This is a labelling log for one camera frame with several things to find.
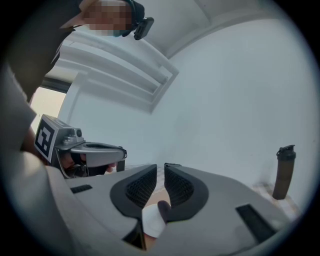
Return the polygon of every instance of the white wall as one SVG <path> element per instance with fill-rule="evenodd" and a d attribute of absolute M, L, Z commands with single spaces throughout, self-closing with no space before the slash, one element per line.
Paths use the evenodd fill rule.
<path fill-rule="evenodd" d="M 128 153 L 128 165 L 150 163 L 154 155 L 152 136 L 155 132 L 150 123 L 150 114 L 114 102 L 113 96 L 117 97 L 102 86 L 85 84 L 78 90 L 68 123 L 81 128 L 87 142 L 122 146 Z M 63 112 L 66 109 L 66 106 L 62 106 L 59 113 L 63 121 L 66 120 Z"/>
<path fill-rule="evenodd" d="M 303 208 L 316 177 L 319 94 L 308 50 L 284 21 L 237 24 L 172 59 L 180 73 L 152 115 L 154 161 L 275 182 L 279 147 L 295 144 L 289 189 Z"/>

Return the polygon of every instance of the sleeve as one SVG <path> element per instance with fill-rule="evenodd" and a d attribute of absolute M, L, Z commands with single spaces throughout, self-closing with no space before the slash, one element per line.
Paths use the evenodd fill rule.
<path fill-rule="evenodd" d="M 7 59 L 28 101 L 57 62 L 61 44 L 74 31 L 60 27 L 81 13 L 81 1 L 49 1 L 16 35 Z"/>

